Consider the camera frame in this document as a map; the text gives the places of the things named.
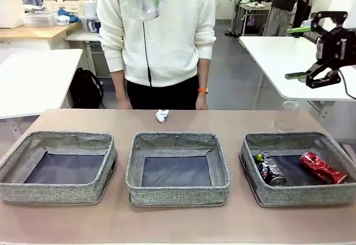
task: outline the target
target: clear plastic cup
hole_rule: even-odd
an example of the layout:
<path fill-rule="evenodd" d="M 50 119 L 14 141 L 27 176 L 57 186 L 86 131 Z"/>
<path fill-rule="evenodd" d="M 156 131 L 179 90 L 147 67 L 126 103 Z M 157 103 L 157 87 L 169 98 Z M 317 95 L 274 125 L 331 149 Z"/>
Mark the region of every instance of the clear plastic cup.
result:
<path fill-rule="evenodd" d="M 285 101 L 279 110 L 273 127 L 279 132 L 294 131 L 298 122 L 299 104 L 296 101 Z"/>

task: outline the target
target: crumpled paper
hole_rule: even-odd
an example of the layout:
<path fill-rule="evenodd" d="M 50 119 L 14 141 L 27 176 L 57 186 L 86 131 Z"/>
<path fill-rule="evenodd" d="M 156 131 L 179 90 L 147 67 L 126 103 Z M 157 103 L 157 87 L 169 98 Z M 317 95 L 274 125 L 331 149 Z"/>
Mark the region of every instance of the crumpled paper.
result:
<path fill-rule="evenodd" d="M 164 123 L 168 116 L 169 110 L 158 110 L 156 113 L 156 118 L 160 123 Z"/>

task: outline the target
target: black pants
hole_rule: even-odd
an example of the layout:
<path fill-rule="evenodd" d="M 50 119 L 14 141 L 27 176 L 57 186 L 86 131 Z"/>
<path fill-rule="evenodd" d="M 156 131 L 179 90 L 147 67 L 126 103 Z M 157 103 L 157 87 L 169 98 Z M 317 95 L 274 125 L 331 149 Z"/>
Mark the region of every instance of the black pants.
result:
<path fill-rule="evenodd" d="M 127 95 L 133 109 L 195 110 L 198 76 L 169 87 L 148 87 L 127 81 Z"/>
<path fill-rule="evenodd" d="M 296 4 L 296 12 L 293 22 L 293 28 L 300 27 L 301 23 L 308 20 L 312 7 L 307 5 L 303 0 L 298 0 Z"/>

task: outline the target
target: basket containing cans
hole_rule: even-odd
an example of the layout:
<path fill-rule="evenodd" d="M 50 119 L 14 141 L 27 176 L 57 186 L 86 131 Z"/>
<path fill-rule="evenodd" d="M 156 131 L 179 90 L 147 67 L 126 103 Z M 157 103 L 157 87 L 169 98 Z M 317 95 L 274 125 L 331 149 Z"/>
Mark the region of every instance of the basket containing cans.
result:
<path fill-rule="evenodd" d="M 344 204 L 356 197 L 355 163 L 318 132 L 248 134 L 240 160 L 263 207 Z"/>
<path fill-rule="evenodd" d="M 0 165 L 1 200 L 20 204 L 95 204 L 116 166 L 113 136 L 32 132 Z"/>
<path fill-rule="evenodd" d="M 132 141 L 126 187 L 133 206 L 221 206 L 229 185 L 214 134 L 143 132 Z"/>

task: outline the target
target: orange watch band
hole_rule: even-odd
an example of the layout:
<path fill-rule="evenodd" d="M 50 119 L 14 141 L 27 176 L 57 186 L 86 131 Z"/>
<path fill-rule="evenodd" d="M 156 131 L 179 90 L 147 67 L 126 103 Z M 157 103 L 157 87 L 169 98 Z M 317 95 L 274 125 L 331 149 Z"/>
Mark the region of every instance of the orange watch band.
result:
<path fill-rule="evenodd" d="M 209 88 L 198 88 L 198 92 L 208 94 Z"/>

